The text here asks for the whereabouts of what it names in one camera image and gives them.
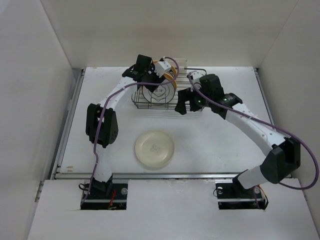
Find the grey wire dish rack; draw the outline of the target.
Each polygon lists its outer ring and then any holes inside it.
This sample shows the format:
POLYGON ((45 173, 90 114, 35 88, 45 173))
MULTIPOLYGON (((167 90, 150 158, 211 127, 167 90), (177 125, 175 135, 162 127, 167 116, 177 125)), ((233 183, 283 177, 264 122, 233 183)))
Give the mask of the grey wire dish rack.
POLYGON ((203 75, 207 74, 207 71, 204 68, 187 68, 187 74, 179 74, 175 80, 176 83, 176 92, 173 99, 166 104, 152 104, 148 102, 142 93, 142 86, 138 88, 138 90, 131 96, 132 103, 138 109, 156 109, 156 110, 174 110, 178 101, 178 91, 189 88, 190 82, 187 78, 187 75, 192 71, 198 71, 203 75))

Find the white plate green rim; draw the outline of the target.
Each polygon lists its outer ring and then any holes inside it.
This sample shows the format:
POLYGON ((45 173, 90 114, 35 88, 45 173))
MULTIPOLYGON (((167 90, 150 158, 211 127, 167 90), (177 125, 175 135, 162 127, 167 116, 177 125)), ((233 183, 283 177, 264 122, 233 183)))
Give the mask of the white plate green rim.
POLYGON ((169 103, 175 96, 176 93, 176 82, 165 80, 164 85, 158 86, 153 92, 147 89, 145 86, 142 87, 143 97, 152 104, 163 105, 169 103))

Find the yellow shallow plate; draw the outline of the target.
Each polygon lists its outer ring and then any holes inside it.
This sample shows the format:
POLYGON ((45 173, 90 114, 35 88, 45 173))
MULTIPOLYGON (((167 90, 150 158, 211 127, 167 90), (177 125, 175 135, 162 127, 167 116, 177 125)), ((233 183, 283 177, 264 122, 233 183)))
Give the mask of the yellow shallow plate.
POLYGON ((169 82, 174 79, 173 75, 170 73, 164 73, 162 76, 158 76, 155 72, 148 72, 145 76, 142 77, 141 82, 144 83, 144 87, 146 87, 150 92, 154 92, 159 84, 164 83, 166 80, 169 82))

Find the cream shallow plate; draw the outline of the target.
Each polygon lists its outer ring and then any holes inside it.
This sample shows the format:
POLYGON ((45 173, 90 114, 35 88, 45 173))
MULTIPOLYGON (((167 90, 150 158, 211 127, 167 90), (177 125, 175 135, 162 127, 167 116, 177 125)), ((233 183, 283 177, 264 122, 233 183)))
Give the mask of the cream shallow plate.
POLYGON ((148 130, 138 136, 134 151, 141 164, 150 169, 160 169, 171 161, 175 152, 175 143, 164 131, 148 130))

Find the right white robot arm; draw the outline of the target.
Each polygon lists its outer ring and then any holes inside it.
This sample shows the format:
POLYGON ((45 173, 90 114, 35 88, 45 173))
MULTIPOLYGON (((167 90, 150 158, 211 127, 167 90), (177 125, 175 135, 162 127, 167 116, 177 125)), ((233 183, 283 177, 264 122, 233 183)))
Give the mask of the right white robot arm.
POLYGON ((261 165, 234 177, 231 190, 235 196, 243 197, 251 188, 267 182, 278 184, 300 167, 300 143, 260 123, 237 95, 224 92, 217 75, 192 71, 187 78, 191 86, 178 91, 176 112, 185 115, 186 102, 189 102, 192 112, 210 108, 240 129, 265 155, 261 165))

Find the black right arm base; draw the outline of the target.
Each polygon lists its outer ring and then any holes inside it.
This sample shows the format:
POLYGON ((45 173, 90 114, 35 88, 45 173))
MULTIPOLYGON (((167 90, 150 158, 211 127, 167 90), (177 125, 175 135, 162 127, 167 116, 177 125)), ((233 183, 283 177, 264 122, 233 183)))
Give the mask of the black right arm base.
POLYGON ((219 210, 266 210, 269 200, 261 187, 239 189, 230 181, 216 181, 213 194, 219 210))

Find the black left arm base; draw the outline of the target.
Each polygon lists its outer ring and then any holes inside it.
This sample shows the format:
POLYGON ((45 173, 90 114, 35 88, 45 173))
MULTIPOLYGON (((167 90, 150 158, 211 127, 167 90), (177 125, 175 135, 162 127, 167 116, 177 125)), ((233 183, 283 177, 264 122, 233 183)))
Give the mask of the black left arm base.
POLYGON ((80 201, 81 210, 119 211, 127 209, 128 182, 107 182, 93 179, 92 183, 80 183, 82 190, 80 201))

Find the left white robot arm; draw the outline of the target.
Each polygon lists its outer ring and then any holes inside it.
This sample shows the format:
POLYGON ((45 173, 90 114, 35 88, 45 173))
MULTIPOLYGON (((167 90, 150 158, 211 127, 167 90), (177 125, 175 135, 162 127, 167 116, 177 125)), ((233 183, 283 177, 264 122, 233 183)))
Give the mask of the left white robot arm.
POLYGON ((164 58, 157 62, 149 56, 139 54, 135 64, 127 68, 121 75, 119 83, 100 103, 91 103, 87 107, 85 133, 93 144, 95 164, 90 177, 88 190, 100 198, 111 195, 112 186, 108 181, 112 178, 111 167, 98 151, 113 144, 118 136, 119 127, 116 109, 128 100, 139 87, 146 87, 154 92, 166 80, 165 73, 172 65, 164 58))

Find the yellow rear plate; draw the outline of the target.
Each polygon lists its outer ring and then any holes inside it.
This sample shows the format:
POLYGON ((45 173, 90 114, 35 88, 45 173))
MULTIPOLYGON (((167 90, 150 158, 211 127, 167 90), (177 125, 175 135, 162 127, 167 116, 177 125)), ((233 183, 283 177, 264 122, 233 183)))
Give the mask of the yellow rear plate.
POLYGON ((171 64, 171 69, 168 71, 168 72, 166 72, 166 73, 164 73, 164 74, 169 74, 169 75, 171 75, 173 78, 174 77, 176 77, 177 76, 177 69, 171 64))

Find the white plastic cutlery holder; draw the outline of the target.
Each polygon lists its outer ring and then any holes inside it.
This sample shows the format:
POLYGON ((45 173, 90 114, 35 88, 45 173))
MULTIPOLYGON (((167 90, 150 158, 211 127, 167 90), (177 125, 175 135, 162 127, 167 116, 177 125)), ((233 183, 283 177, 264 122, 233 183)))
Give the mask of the white plastic cutlery holder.
POLYGON ((179 66, 179 73, 180 74, 187 74, 188 68, 188 59, 187 58, 174 58, 179 66))

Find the aluminium table edge rail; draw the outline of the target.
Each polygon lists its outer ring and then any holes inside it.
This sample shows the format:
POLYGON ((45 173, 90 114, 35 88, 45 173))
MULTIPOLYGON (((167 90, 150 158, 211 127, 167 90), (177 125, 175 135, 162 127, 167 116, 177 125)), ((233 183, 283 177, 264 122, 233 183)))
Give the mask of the aluminium table edge rail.
MULTIPOLYGON (((123 67, 88 67, 72 103, 72 122, 61 142, 56 179, 87 179, 95 156, 85 133, 87 107, 102 101, 118 84, 123 67)), ((173 106, 148 108, 130 98, 116 111, 119 134, 116 141, 101 150, 107 166, 116 177, 210 178, 232 176, 260 165, 265 156, 260 148, 237 127, 206 108, 180 115, 173 106), (141 164, 135 142, 148 130, 161 130, 174 141, 174 154, 168 164, 152 169, 141 164)))

